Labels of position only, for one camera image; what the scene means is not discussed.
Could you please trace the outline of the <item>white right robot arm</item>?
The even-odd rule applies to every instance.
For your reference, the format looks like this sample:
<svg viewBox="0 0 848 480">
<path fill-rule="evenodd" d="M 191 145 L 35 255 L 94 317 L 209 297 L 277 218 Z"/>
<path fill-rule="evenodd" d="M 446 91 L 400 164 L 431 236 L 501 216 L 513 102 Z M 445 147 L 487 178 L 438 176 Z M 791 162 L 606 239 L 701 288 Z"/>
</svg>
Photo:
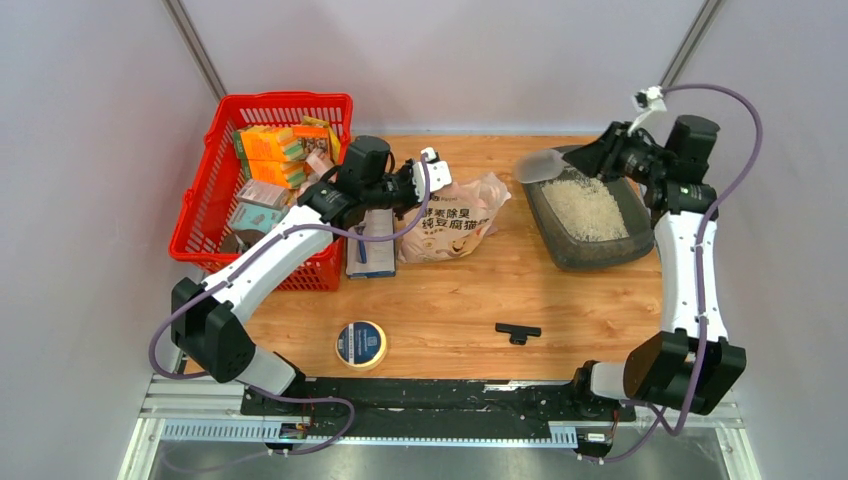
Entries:
<svg viewBox="0 0 848 480">
<path fill-rule="evenodd" d="M 611 400 L 707 415 L 746 369 L 745 349 L 729 341 L 715 283 L 719 196 L 704 177 L 719 131 L 711 120 L 681 115 L 658 145 L 645 130 L 614 122 L 561 156 L 590 178 L 646 187 L 662 272 L 659 332 L 622 363 L 588 361 L 576 371 L 570 404 L 583 418 L 598 417 Z"/>
</svg>

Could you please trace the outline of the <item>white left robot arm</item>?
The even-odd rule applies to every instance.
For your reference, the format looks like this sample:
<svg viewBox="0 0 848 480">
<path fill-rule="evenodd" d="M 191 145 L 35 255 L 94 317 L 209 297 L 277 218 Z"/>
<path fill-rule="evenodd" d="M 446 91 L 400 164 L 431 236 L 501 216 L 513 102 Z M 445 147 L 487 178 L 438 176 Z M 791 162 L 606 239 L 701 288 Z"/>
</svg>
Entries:
<svg viewBox="0 0 848 480">
<path fill-rule="evenodd" d="M 237 381 L 261 392 L 283 415 L 299 411 L 306 398 L 296 381 L 299 370 L 258 346 L 245 325 L 306 260 L 340 237 L 355 237 L 353 228 L 368 211 L 423 214 L 431 193 L 450 180 L 446 163 L 431 147 L 389 172 L 392 158 L 383 139 L 357 137 L 342 163 L 300 194 L 296 206 L 247 252 L 201 282 L 178 282 L 172 314 L 158 331 L 168 332 L 172 343 L 217 382 Z"/>
</svg>

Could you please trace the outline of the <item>pink cat litter bag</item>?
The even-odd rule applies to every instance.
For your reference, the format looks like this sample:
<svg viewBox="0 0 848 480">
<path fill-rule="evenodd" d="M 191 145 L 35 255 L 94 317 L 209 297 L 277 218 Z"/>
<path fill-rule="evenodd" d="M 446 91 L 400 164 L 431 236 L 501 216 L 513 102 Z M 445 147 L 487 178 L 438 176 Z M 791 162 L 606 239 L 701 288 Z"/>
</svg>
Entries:
<svg viewBox="0 0 848 480">
<path fill-rule="evenodd" d="M 402 263 L 430 263 L 466 257 L 497 231 L 494 220 L 511 198 L 494 173 L 454 182 L 435 192 L 423 217 L 398 243 Z"/>
</svg>

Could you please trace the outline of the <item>clear plastic scoop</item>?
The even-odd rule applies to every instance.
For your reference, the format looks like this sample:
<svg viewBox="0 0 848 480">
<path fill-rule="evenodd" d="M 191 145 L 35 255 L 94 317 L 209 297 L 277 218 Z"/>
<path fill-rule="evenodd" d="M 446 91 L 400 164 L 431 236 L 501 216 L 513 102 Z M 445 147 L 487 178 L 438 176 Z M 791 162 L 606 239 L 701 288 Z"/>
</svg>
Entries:
<svg viewBox="0 0 848 480">
<path fill-rule="evenodd" d="M 542 149 L 522 156 L 513 168 L 513 177 L 521 184 L 556 179 L 566 169 L 564 154 L 555 149 Z"/>
</svg>

